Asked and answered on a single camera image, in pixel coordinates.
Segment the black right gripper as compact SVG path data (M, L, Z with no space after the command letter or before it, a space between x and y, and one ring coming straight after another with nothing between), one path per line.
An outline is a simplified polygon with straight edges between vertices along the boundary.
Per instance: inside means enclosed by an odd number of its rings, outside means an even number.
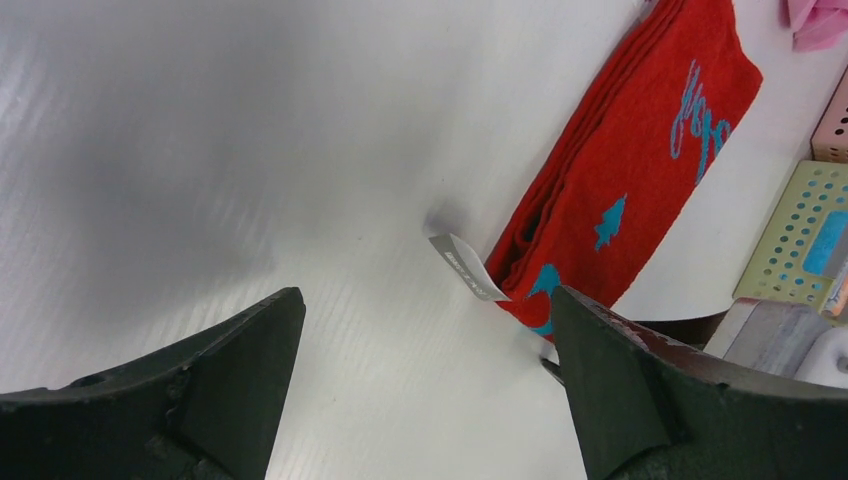
M811 306L743 298L716 317L678 321L628 321L605 308L610 322L631 341L654 338L685 344L731 364L810 384L847 387L847 327L835 326Z

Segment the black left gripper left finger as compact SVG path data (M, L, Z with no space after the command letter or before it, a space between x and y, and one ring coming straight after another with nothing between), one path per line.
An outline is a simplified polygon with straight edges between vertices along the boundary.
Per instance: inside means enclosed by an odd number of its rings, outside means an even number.
M5 479L262 479L306 307L282 289L60 389L1 398Z

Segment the red blue patterned towel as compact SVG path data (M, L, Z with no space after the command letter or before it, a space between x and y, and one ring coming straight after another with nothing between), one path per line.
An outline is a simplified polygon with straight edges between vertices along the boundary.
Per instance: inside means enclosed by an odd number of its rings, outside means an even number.
M762 79L731 2L656 2L603 64L490 254L501 307L551 339L556 288L614 305Z

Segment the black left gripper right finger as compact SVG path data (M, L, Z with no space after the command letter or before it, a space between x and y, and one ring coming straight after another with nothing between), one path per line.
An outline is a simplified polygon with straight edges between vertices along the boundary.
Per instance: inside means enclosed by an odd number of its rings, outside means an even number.
M569 287L551 322L591 479L843 479L847 393L742 367Z

